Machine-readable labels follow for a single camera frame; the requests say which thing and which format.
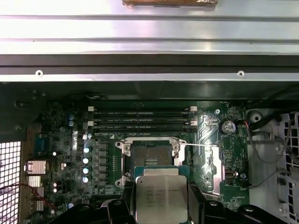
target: ventilation grille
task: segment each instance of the ventilation grille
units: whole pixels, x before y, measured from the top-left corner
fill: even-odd
[[[0,157],[0,223],[17,224],[21,142],[0,143]]]
[[[299,155],[299,147],[298,147],[298,140],[299,140],[299,133],[298,133],[298,121],[299,116],[295,116],[294,114],[289,114],[288,119],[295,120],[294,123],[292,123],[291,128],[291,135],[288,142],[288,145],[293,149],[294,153],[298,156]],[[284,128],[284,136],[286,139],[287,136],[287,130],[288,130],[289,123],[288,121],[285,122],[285,128]],[[296,167],[299,168],[298,164],[293,163],[288,153],[285,154],[285,160],[286,160],[286,168],[288,171],[290,171],[290,167]],[[288,196],[288,203],[289,203],[289,217],[293,219],[295,222],[297,221],[299,223],[299,183],[295,182],[289,182],[289,196]]]

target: gray cable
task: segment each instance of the gray cable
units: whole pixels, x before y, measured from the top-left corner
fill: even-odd
[[[256,154],[256,156],[257,156],[257,158],[258,158],[259,161],[261,161],[263,163],[267,163],[267,164],[275,164],[275,163],[277,163],[280,160],[280,158],[284,155],[284,152],[285,152],[286,148],[288,147],[288,141],[289,141],[290,135],[291,135],[291,125],[292,125],[292,122],[293,122],[292,120],[289,121],[286,139],[285,139],[285,141],[283,143],[283,150],[281,150],[278,158],[275,161],[265,161],[265,160],[263,160],[261,158],[261,156],[259,155],[258,150],[256,149],[256,147],[254,145],[254,142],[252,140],[252,136],[251,136],[250,130],[249,130],[249,128],[246,128],[246,132],[247,132],[247,135],[248,135],[248,139],[249,139],[250,145],[251,145],[253,151],[255,152],[255,154]]]
[[[272,134],[263,131],[251,132],[251,136],[256,136],[256,135],[265,135],[266,137],[270,138]],[[283,140],[282,138],[276,135],[274,140],[279,141],[282,145],[285,142],[285,140]],[[299,164],[299,157],[294,153],[293,149],[289,145],[286,146],[285,151],[289,154],[291,160],[293,160],[294,163]]]
[[[270,176],[268,176],[263,182],[261,182],[261,183],[259,183],[257,185],[251,185],[248,188],[249,189],[259,188],[259,187],[263,186],[264,184],[266,184],[271,178],[275,177],[278,174],[290,174],[290,172],[287,171],[287,170],[285,170],[285,169],[279,169],[275,173],[273,173]]]

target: red cable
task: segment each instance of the red cable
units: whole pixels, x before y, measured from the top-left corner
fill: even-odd
[[[39,194],[33,187],[31,187],[30,185],[25,184],[25,183],[15,183],[15,184],[11,184],[11,185],[4,186],[4,187],[0,188],[0,190],[3,190],[3,189],[5,189],[5,188],[10,188],[10,187],[15,187],[15,186],[25,186],[25,187],[29,187],[29,188],[31,189],[32,193],[33,193],[35,196],[37,196],[40,200],[42,200],[43,203],[44,203],[45,205],[49,206],[50,208],[53,207],[53,205],[51,205],[50,203],[48,203],[48,202],[46,201],[46,199],[45,199],[44,197],[42,197],[42,196],[41,196],[41,195],[40,195],[40,194]]]
[[[244,123],[245,123],[246,127],[249,129],[249,125],[248,125],[247,121],[244,121]]]

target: motherboard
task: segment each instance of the motherboard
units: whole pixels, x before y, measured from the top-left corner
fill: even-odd
[[[36,190],[55,207],[42,209],[101,206],[140,168],[159,166],[188,167],[188,181],[230,209],[249,204],[244,119],[231,102],[50,101],[34,157],[46,162]]]

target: green circuit board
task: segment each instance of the green circuit board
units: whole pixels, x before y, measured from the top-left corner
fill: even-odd
[[[196,107],[196,111],[189,111],[191,107]],[[188,120],[188,125],[181,123],[182,116]],[[127,161],[115,143],[130,137],[175,137],[190,144],[203,145],[185,147],[183,165],[190,169],[189,180],[195,181],[207,197],[223,202],[230,209],[236,209],[242,204],[249,204],[244,119],[245,108],[230,102],[49,102],[43,113],[43,132],[36,145],[40,146],[40,141],[44,141],[45,150],[42,154],[60,153],[55,156],[47,174],[48,182],[64,180],[69,184],[67,190],[58,193],[53,193],[53,186],[49,184],[45,194],[50,201],[59,204],[61,212],[70,203],[86,203],[95,196],[100,196],[102,201],[118,198],[123,189],[116,183],[124,175],[123,162],[126,162],[126,173],[129,174],[134,164],[133,158]],[[220,126],[225,120],[234,121],[236,130],[233,134],[221,132]],[[88,121],[93,121],[93,125],[86,125]],[[197,121],[196,125],[190,125],[191,121]],[[169,143],[143,140],[134,143],[135,147],[161,145],[166,147]],[[93,149],[89,154],[83,153],[86,146]],[[212,146],[219,150],[217,156],[221,165],[213,161],[217,150]],[[82,170],[87,166],[83,163],[85,157],[91,161],[88,166],[91,167],[92,175],[88,175],[91,178],[88,183],[82,182]],[[62,167],[63,163],[68,163],[67,167]],[[217,183],[214,176],[221,170],[223,178],[218,183],[219,189],[215,190]]]

